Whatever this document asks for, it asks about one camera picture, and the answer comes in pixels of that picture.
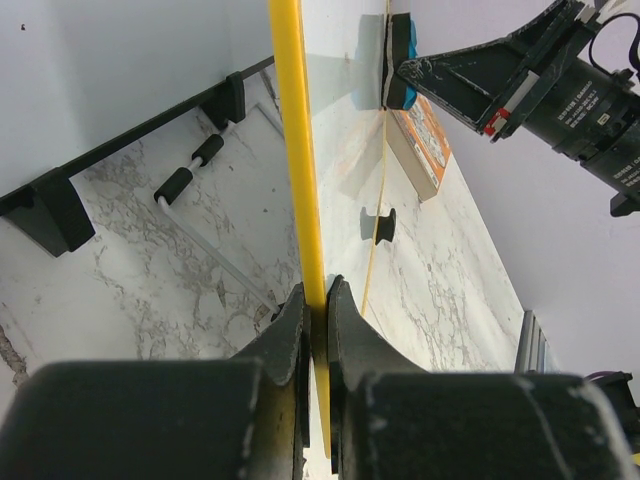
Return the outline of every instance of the white marble surface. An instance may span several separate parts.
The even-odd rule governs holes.
[[[248,106],[278,116],[259,75],[245,86]],[[66,359],[226,358],[268,325],[153,201],[214,132],[194,110],[74,177],[96,229],[74,253],[54,259],[0,220],[0,325],[28,373]],[[281,303],[300,281],[284,142],[257,109],[225,141],[175,210]],[[12,377],[3,364],[0,415]]]
[[[420,204],[389,148],[382,215],[393,243],[376,249],[366,318],[431,371],[513,371],[524,311],[452,158],[440,192]]]
[[[383,178],[385,13],[384,0],[302,2],[326,284],[344,275],[358,306],[372,247],[360,214],[376,215]]]

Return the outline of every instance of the orange box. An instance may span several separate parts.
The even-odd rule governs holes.
[[[407,112],[389,112],[387,141],[421,202],[434,197],[444,177],[451,147],[429,101],[419,96]]]

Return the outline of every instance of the red tab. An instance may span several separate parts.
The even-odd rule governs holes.
[[[491,119],[491,121],[489,123],[487,123],[486,127],[484,127],[484,133],[486,133],[489,136],[495,135],[496,129],[495,129],[494,125],[496,124],[498,119],[504,118],[505,120],[507,120],[510,116],[511,116],[511,112],[510,111],[505,110],[504,108],[499,108],[498,111],[496,112],[496,114]]]

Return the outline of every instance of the black roller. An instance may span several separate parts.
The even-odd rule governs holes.
[[[191,180],[193,180],[191,170],[186,167],[180,167],[156,190],[156,193],[153,194],[153,199],[158,202],[160,197],[164,197],[167,203],[171,205],[184,189],[187,188]]]
[[[204,167],[211,161],[213,157],[216,156],[216,153],[218,153],[222,149],[222,147],[224,147],[224,140],[220,135],[214,133],[209,138],[207,138],[207,140],[202,145],[200,145],[200,147],[198,147],[195,152],[193,152],[193,155],[191,155],[191,159],[195,160],[196,158],[200,157],[202,159],[201,166]]]

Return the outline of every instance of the black cable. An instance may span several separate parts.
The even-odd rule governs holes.
[[[638,78],[640,78],[640,57],[638,57],[638,48],[640,48],[640,16],[636,15],[635,13],[619,13],[618,15],[614,15],[602,24],[602,29],[600,30],[600,32],[598,32],[598,35],[602,32],[602,30],[604,30],[604,27],[609,25],[611,22],[624,17],[633,18],[638,24],[638,31],[635,38],[633,39],[633,42],[631,43],[631,48],[629,49],[629,63],[636,70],[636,75],[638,76]],[[598,65],[598,63],[593,59],[593,45],[596,41],[596,38],[598,38],[598,35],[593,37],[591,43],[589,44],[589,61],[591,62],[591,65],[593,65],[596,69],[600,70],[605,75],[610,76],[611,73]]]

